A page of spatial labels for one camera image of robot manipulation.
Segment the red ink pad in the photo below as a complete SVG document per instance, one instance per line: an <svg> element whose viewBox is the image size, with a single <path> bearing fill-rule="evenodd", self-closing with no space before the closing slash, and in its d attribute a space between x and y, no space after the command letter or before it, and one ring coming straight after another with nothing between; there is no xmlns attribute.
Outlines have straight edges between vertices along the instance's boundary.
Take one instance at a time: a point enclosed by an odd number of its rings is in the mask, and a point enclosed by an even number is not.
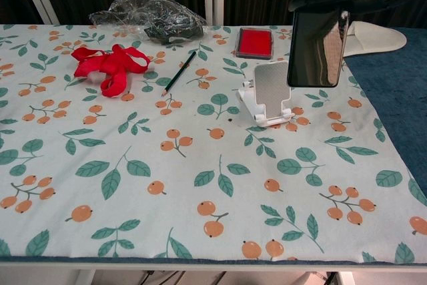
<svg viewBox="0 0 427 285"><path fill-rule="evenodd" d="M273 36L269 29L242 27L236 47L236 56L249 59L271 59Z"/></svg>

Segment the red ribbon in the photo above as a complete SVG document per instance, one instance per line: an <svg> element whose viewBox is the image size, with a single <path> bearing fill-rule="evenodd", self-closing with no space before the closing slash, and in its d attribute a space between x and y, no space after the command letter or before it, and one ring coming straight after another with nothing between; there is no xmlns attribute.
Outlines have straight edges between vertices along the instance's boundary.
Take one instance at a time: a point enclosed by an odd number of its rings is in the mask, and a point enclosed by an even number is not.
<svg viewBox="0 0 427 285"><path fill-rule="evenodd" d="M150 59L134 47L122 48L118 44L111 53L102 50L80 47L71 53L78 61L75 77L88 77L90 73L105 74L101 82L101 94L105 97L121 95L127 88L127 74L143 74L150 64Z"/></svg>

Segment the green pencil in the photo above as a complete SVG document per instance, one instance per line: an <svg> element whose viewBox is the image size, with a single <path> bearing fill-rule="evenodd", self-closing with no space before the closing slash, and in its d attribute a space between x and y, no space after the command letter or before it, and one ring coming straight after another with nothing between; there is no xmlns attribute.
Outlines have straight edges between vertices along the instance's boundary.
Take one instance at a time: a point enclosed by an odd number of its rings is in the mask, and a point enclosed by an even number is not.
<svg viewBox="0 0 427 285"><path fill-rule="evenodd" d="M185 69L188 67L190 62L195 57L195 52L193 51L191 55L187 58L187 60L184 62L184 64L180 67L179 71L174 75L174 77L171 79L171 81L166 85L165 89L163 90L161 96L164 97L167 95L167 93L170 91L170 89L173 87L175 82L179 79L181 74L185 71Z"/></svg>

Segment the clear plastic bag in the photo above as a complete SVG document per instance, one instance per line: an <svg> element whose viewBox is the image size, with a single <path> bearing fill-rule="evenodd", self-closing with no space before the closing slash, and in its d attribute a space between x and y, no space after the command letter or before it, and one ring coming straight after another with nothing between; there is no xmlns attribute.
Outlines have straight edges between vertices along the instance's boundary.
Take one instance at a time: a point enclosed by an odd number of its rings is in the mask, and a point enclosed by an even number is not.
<svg viewBox="0 0 427 285"><path fill-rule="evenodd" d="M174 0L114 0L109 9L90 14L89 20L160 44L199 39L207 25L203 17Z"/></svg>

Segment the white slipper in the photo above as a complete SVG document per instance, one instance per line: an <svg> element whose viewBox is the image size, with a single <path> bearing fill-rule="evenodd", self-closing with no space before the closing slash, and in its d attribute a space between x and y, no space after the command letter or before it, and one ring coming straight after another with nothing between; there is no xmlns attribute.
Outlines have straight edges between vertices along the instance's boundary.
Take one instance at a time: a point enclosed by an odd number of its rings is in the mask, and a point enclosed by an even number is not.
<svg viewBox="0 0 427 285"><path fill-rule="evenodd" d="M348 28L344 57L395 51L406 43L406 36L395 29L353 21Z"/></svg>

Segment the white phone stand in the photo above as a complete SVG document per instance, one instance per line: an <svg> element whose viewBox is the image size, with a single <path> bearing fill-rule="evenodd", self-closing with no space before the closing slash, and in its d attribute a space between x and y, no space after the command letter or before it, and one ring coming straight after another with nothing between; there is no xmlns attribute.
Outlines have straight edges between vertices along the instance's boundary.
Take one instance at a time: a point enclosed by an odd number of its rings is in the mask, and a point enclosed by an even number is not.
<svg viewBox="0 0 427 285"><path fill-rule="evenodd" d="M269 127L290 121L295 113L289 102L288 62L274 61L254 68L253 78L242 83L238 97L256 125Z"/></svg>

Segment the black smartphone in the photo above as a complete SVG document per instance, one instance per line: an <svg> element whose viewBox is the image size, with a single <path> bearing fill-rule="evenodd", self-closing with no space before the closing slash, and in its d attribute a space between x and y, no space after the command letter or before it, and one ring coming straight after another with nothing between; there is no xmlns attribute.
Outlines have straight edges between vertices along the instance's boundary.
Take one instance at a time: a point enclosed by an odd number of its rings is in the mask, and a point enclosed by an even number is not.
<svg viewBox="0 0 427 285"><path fill-rule="evenodd" d="M296 11L288 62L292 87L336 87L339 82L349 26L349 13Z"/></svg>

